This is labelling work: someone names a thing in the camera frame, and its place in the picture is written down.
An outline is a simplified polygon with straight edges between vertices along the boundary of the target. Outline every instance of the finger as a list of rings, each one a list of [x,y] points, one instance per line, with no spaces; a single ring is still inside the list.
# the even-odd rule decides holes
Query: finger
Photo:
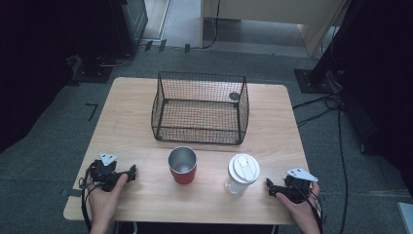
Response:
[[[276,197],[280,200],[280,202],[282,202],[289,210],[291,209],[291,207],[294,206],[294,203],[291,202],[285,195],[283,195],[282,193],[278,192],[276,193]]]
[[[92,181],[91,174],[88,174],[88,179],[86,180],[86,184],[88,184],[88,190],[89,190],[89,192],[91,192],[92,189],[95,188],[94,182]]]
[[[122,190],[125,187],[125,184],[127,184],[128,181],[128,175],[127,174],[122,174],[118,181],[116,182],[115,188],[113,188],[112,193],[115,194],[115,196],[120,196]]]

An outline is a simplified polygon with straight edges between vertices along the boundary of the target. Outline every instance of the black stand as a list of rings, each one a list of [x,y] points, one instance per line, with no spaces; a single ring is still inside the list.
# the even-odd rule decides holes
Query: black stand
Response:
[[[320,81],[312,82],[313,70],[294,69],[294,73],[301,93],[333,94],[330,83],[325,75]]]
[[[96,66],[94,69],[85,69],[85,65],[81,64],[73,75],[72,82],[87,82],[106,84],[112,67]]]

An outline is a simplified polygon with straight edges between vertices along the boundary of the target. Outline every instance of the wire mesh cage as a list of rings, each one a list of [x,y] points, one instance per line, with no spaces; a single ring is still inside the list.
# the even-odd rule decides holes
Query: wire mesh cage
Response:
[[[244,76],[158,74],[151,123],[157,140],[241,144],[248,113]]]

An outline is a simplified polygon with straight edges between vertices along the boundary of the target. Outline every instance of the human hand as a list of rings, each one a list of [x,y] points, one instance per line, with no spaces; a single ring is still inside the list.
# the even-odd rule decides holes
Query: human hand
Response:
[[[319,185],[316,182],[312,182],[312,185],[313,188],[311,189],[311,191],[316,194],[316,196],[319,196]],[[295,223],[297,224],[298,228],[300,228],[302,233],[319,233],[319,226],[317,224],[316,218],[314,217],[310,205],[306,201],[300,204],[295,204],[280,192],[276,194],[276,197],[289,210],[292,218],[294,219]],[[309,201],[314,207],[316,207],[316,198],[312,193],[310,193]]]
[[[122,190],[128,181],[128,175],[122,174],[115,187],[110,192],[105,192],[99,187],[89,185],[89,204],[91,205],[94,222],[91,233],[108,233],[110,223],[115,215]],[[91,177],[88,176],[88,184],[91,184]]]

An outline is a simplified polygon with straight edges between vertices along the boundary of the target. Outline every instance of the coffee cup lid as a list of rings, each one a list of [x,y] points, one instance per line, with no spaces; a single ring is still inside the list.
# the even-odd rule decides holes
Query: coffee cup lid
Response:
[[[260,172],[258,162],[248,154],[235,155],[228,166],[232,179],[240,183],[252,184]]]

